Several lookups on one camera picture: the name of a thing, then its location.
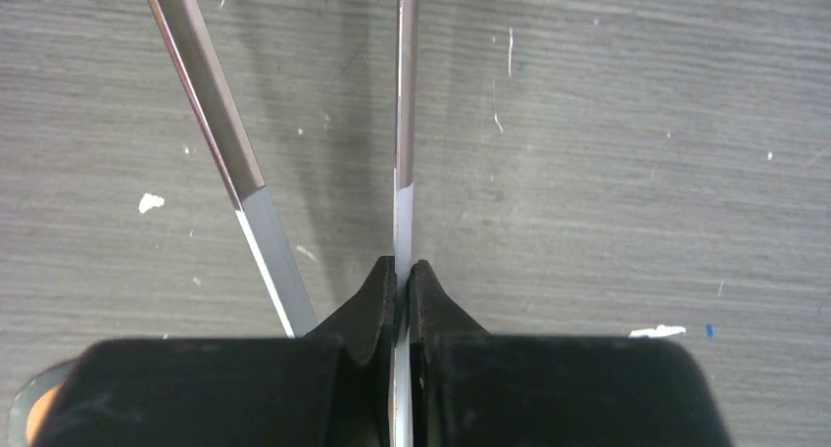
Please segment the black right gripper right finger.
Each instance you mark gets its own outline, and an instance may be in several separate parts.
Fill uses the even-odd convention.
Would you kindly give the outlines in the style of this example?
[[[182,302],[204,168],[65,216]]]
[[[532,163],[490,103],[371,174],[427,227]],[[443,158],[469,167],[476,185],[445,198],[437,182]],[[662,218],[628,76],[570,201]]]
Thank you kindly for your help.
[[[417,446],[728,446],[691,354],[665,339],[487,331],[431,265],[409,278]]]

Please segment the metal serving tongs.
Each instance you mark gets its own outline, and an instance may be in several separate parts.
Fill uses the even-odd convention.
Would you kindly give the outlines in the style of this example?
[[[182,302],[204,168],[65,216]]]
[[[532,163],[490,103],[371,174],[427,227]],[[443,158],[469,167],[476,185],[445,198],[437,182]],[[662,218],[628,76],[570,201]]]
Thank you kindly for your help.
[[[147,0],[285,334],[318,324],[197,0]],[[407,281],[413,259],[413,156],[419,0],[397,0],[394,298],[389,439],[415,443]]]

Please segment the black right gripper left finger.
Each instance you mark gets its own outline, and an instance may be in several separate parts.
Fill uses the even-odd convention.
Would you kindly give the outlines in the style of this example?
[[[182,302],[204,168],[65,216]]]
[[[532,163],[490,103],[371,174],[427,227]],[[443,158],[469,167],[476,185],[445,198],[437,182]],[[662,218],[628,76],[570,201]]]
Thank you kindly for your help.
[[[135,338],[76,360],[37,446],[386,446],[394,262],[297,338]]]

